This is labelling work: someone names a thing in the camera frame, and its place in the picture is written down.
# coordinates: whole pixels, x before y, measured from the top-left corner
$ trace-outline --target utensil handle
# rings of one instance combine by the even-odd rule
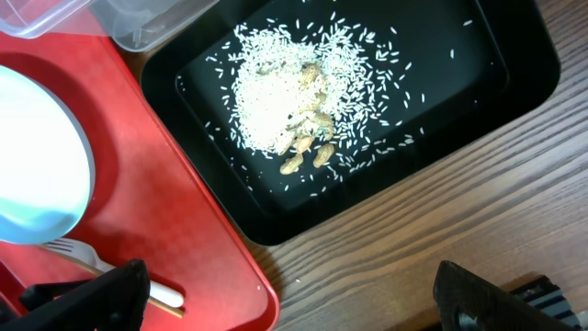
[[[104,272],[108,272],[115,268],[114,266],[102,260],[96,262],[96,267]],[[167,286],[164,286],[153,280],[151,281],[151,290],[149,295],[170,307],[179,308],[184,305],[184,296],[180,292],[172,290]]]
[[[151,281],[151,291],[149,294],[152,298],[174,308],[179,308],[184,305],[184,296],[180,292],[153,280]]]
[[[66,260],[68,260],[70,262],[73,262],[78,267],[84,269],[85,271],[88,271],[91,274],[94,274],[95,276],[100,276],[100,275],[102,275],[104,273],[103,270],[100,270],[98,268],[95,268],[95,267],[92,267],[90,265],[87,265],[86,263],[78,260],[77,258],[69,257],[69,256],[66,256],[65,254],[61,254],[61,253],[57,253],[57,252],[52,252],[52,253],[55,254],[55,255],[58,255],[60,257],[63,257],[64,259],[66,259]],[[172,314],[175,317],[178,317],[178,318],[184,317],[184,311],[183,310],[180,310],[180,309],[171,307],[170,305],[168,305],[166,303],[160,302],[159,300],[153,298],[151,296],[151,293],[149,293],[149,294],[150,294],[150,297],[149,297],[149,300],[147,301],[148,303],[154,305],[157,308],[160,308],[160,309],[168,312],[169,314]]]

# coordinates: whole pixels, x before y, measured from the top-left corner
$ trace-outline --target metal fork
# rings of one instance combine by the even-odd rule
[[[109,272],[115,268],[114,266],[109,265],[108,263],[101,260],[100,257],[98,257],[98,253],[92,246],[78,240],[59,238],[41,246],[51,252],[73,257],[83,263],[86,263],[86,265],[97,268],[103,272]],[[151,281],[151,290],[149,294],[154,299],[159,300],[160,302],[163,302],[171,307],[177,308],[184,304],[184,296],[180,292],[172,290],[167,286],[164,286],[153,280]]]

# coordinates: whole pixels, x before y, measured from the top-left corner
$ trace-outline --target plastic container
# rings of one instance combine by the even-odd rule
[[[108,35],[127,51],[148,51],[218,0],[5,0],[0,31],[33,39],[47,32]],[[102,27],[82,19],[91,11]]]

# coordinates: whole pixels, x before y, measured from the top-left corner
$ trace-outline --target wooden table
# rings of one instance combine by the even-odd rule
[[[284,245],[248,243],[278,330],[431,325],[444,259],[499,286],[545,274],[588,309],[588,1],[538,2],[562,62],[546,104]],[[135,73],[148,56],[124,55]]]

